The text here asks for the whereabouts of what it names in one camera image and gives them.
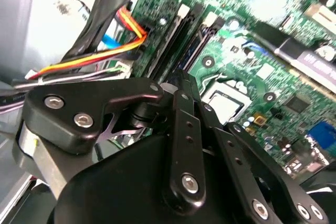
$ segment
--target black metal bracket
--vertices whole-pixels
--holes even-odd
[[[64,105],[50,108],[45,104],[48,97],[58,97]],[[84,154],[102,132],[104,115],[138,102],[156,103],[162,97],[161,87],[148,78],[40,86],[27,94],[23,120],[30,131],[65,152]],[[74,117],[79,113],[89,115],[93,125],[78,126]]]

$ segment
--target blue cable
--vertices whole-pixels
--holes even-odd
[[[118,42],[116,42],[114,39],[112,39],[107,34],[103,36],[103,39],[101,41],[107,46],[108,49],[113,49],[113,48],[120,46]]]
[[[101,40],[109,49],[113,49],[116,47],[120,47],[121,45],[116,42],[114,39],[112,39],[110,36],[108,35],[104,35],[103,39]]]
[[[252,48],[252,49],[254,49],[256,51],[261,52],[264,55],[269,55],[269,52],[266,49],[262,48],[261,46],[259,46],[258,44],[256,44],[253,41],[248,41],[248,42],[242,44],[242,47],[243,48],[244,47],[249,47],[249,48]]]

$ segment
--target expansion slot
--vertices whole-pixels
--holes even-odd
[[[209,40],[222,28],[224,20],[210,12],[188,44],[176,68],[189,71]]]
[[[159,62],[163,59],[165,56],[165,52],[167,47],[171,46],[172,43],[174,43],[177,35],[181,32],[184,25],[186,24],[187,15],[190,11],[190,8],[184,4],[181,5],[180,9],[177,12],[176,17],[172,21],[168,32],[166,35],[162,38],[160,41],[160,45],[158,46],[157,51],[153,54],[155,55],[151,62],[148,64],[148,68],[145,69],[144,75],[147,77],[150,77],[153,73],[153,70],[157,67]]]
[[[158,81],[165,72],[171,58],[181,47],[181,43],[187,37],[188,32],[192,29],[194,22],[202,14],[203,6],[196,3],[193,9],[181,20],[179,24],[173,23],[171,33],[167,34],[167,39],[162,47],[160,47],[156,59],[155,67],[151,67],[151,73],[148,77]]]

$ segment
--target bolt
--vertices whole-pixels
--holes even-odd
[[[44,104],[51,109],[58,110],[64,106],[64,101],[59,97],[47,97]]]
[[[182,177],[182,185],[191,194],[198,192],[198,183],[191,175],[184,175]]]
[[[240,129],[240,127],[239,127],[237,124],[233,125],[233,128],[234,128],[237,132],[242,132],[242,130]]]
[[[261,217],[263,220],[268,219],[268,211],[266,207],[260,203],[258,200],[254,199],[252,201],[254,211]]]
[[[158,91],[158,90],[159,90],[158,87],[155,86],[154,84],[151,84],[151,85],[150,85],[150,88],[151,88],[152,90],[154,90],[154,91]]]
[[[308,211],[306,210],[306,208],[303,207],[303,205],[298,204],[298,210],[300,212],[300,214],[307,220],[310,219],[310,214],[308,213]]]
[[[79,113],[75,115],[74,122],[82,128],[89,128],[93,125],[93,119],[88,114]]]
[[[182,96],[185,100],[189,100],[189,97],[187,97],[187,95],[182,94],[181,96]]]
[[[313,211],[313,213],[316,215],[317,218],[319,218],[320,220],[323,220],[323,215],[322,215],[321,212],[316,208],[316,206],[311,205],[310,208],[311,208],[311,210]]]
[[[209,104],[205,104],[204,108],[206,108],[206,110],[212,111],[212,108]]]

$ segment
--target green circuit board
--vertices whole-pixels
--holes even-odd
[[[316,39],[335,41],[335,36],[327,33],[326,29],[311,21],[303,11],[317,0],[138,0],[133,10],[133,16],[140,23],[150,23],[152,32],[147,39],[147,48],[143,57],[136,62],[133,74],[136,77],[143,75],[143,70],[158,46],[160,38],[168,29],[168,24],[176,15],[180,3],[192,6],[202,3],[206,11],[213,11],[221,17],[228,19],[235,17],[245,26],[253,26],[257,20],[265,21],[279,27],[288,15],[291,16],[291,25],[284,29],[299,41],[311,46]],[[167,25],[162,26],[160,19],[166,19]],[[121,41],[127,41],[131,35],[124,34]]]
[[[221,43],[220,39],[225,36],[227,39]],[[200,90],[205,78],[222,73],[230,79],[242,81],[248,89],[248,96],[252,104],[237,121],[241,125],[248,121],[248,118],[256,113],[262,115],[267,122],[263,125],[250,124],[248,127],[253,131],[256,140],[265,147],[266,143],[273,145],[269,154],[281,165],[285,164],[287,155],[277,146],[282,137],[286,137],[291,143],[300,139],[304,141],[305,135],[317,122],[327,120],[336,127],[336,103],[316,91],[310,85],[304,84],[299,77],[289,73],[288,69],[269,55],[255,52],[253,60],[247,60],[242,52],[232,52],[232,46],[237,43],[240,37],[231,37],[228,31],[221,30],[219,34],[208,43],[202,51],[190,74],[195,76]],[[215,65],[208,69],[202,61],[204,57],[213,57]],[[267,64],[273,67],[273,72],[263,80],[257,76],[258,71]],[[274,101],[265,100],[265,94],[272,92],[276,94]],[[298,96],[307,104],[304,111],[297,113],[288,109],[285,104],[293,96]],[[283,119],[279,120],[270,110],[279,108],[282,110]]]
[[[308,18],[304,12],[318,0],[138,0],[132,15],[141,24],[151,28],[151,32],[142,50],[142,55],[133,65],[132,74],[135,77],[146,76],[146,69],[153,59],[153,54],[165,36],[176,12],[181,4],[192,7],[195,3],[203,5],[199,20],[204,19],[209,12],[213,12],[226,20],[225,25],[206,44],[198,59],[193,64],[189,73],[196,77],[197,84],[202,90],[204,79],[222,73],[229,78],[242,81],[247,87],[248,96],[252,100],[251,105],[237,120],[241,125],[249,117],[256,113],[262,115],[267,121],[259,126],[251,124],[252,135],[265,147],[272,145],[269,154],[282,166],[288,162],[287,155],[277,146],[277,142],[286,137],[290,143],[300,140],[307,144],[305,135],[317,122],[328,121],[336,127],[336,103],[333,95],[325,95],[309,84],[292,74],[288,66],[284,66],[275,57],[255,51],[253,60],[246,60],[246,55],[239,46],[246,42],[243,36],[244,30],[253,32],[257,21],[266,22],[306,45],[312,47],[317,40],[326,40],[336,46],[336,37],[327,29]],[[284,26],[284,21],[289,19],[290,24]],[[239,21],[242,33],[228,29],[228,22],[232,19]],[[186,36],[179,41],[186,45],[198,27],[197,22],[190,28]],[[126,31],[121,37],[121,42],[127,42],[133,38]],[[181,54],[177,50],[166,66],[166,71],[159,82],[163,81],[170,73],[175,57]],[[215,64],[206,68],[202,62],[204,57],[212,57]],[[257,72],[265,65],[273,68],[272,73],[266,78],[257,76]],[[265,101],[264,95],[273,92],[277,98],[275,101]],[[289,110],[285,104],[294,96],[306,101],[308,107],[300,113]],[[279,108],[283,113],[281,120],[272,115],[270,110]]]

